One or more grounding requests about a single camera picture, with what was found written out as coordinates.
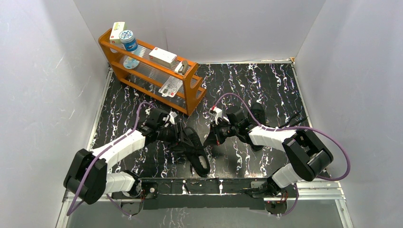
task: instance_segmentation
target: marble tabletop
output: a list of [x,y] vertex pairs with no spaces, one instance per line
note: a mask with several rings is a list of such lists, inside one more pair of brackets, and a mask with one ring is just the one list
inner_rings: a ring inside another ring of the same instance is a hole
[[[113,75],[103,104],[92,147],[97,148],[129,130],[135,122],[138,105],[147,101],[166,111],[178,114],[176,121],[193,127],[201,141],[209,133],[212,117],[208,110],[227,92],[241,96],[247,104],[260,102],[266,110],[267,123],[280,126],[295,112],[302,111],[294,121],[306,117],[297,87],[293,66],[276,64],[201,64],[197,73],[204,77],[207,93],[191,116],[172,109],[155,99],[119,82]],[[225,97],[218,105],[225,110],[231,105],[241,106],[235,97]],[[146,118],[148,108],[140,112],[140,121]],[[254,152],[236,137],[228,138],[223,145],[206,148],[211,165],[210,178],[263,178],[288,163],[284,152],[266,147]],[[154,142],[135,151],[113,167],[111,172],[131,170],[148,178],[197,178],[190,163],[167,149],[166,143]]]

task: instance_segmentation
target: jar lid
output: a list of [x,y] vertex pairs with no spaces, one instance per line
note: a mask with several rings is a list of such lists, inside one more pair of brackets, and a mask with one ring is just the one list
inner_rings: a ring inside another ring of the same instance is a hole
[[122,32],[119,34],[119,38],[120,38],[121,40],[128,40],[128,39],[130,39],[132,36],[133,36],[133,32],[130,31],[130,30],[122,31]]

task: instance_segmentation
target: blue container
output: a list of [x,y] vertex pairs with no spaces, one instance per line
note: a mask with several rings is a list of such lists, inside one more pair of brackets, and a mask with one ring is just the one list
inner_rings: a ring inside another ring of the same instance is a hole
[[122,31],[119,34],[120,42],[125,46],[126,51],[134,51],[137,49],[138,44],[133,32],[130,30]]

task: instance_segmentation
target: wooden shelf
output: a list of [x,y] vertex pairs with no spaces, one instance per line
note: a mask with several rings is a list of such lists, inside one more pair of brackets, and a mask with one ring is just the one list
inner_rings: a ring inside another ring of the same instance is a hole
[[[161,66],[149,60],[149,53],[155,47],[137,40],[138,48],[137,55],[128,52],[109,43],[111,34],[109,29],[103,34],[98,42],[101,46],[107,60],[109,61],[116,77],[119,81],[177,109],[186,115],[191,115],[196,106],[200,103],[206,94],[206,89],[202,88],[203,78],[195,75],[199,64],[178,56],[177,62],[171,69]],[[123,66],[123,60],[126,57],[131,57],[138,60],[140,63],[134,69],[127,69]],[[174,72],[180,61],[186,60],[189,63],[189,68],[185,75],[182,76]],[[174,98],[162,97],[158,91],[146,89],[150,85],[155,85],[161,88],[169,77],[175,77],[182,80],[182,87],[177,92]]]

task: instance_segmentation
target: white wall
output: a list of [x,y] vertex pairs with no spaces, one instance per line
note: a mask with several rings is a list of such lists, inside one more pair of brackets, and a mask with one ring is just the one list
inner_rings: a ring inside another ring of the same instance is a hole
[[72,0],[0,1],[0,224],[54,227],[107,64]]
[[98,39],[115,21],[197,62],[297,55],[325,0],[74,0]]
[[[313,126],[349,152],[342,187],[359,228],[403,222],[402,11],[398,0],[327,0],[296,58]],[[331,172],[344,171],[337,152]]]

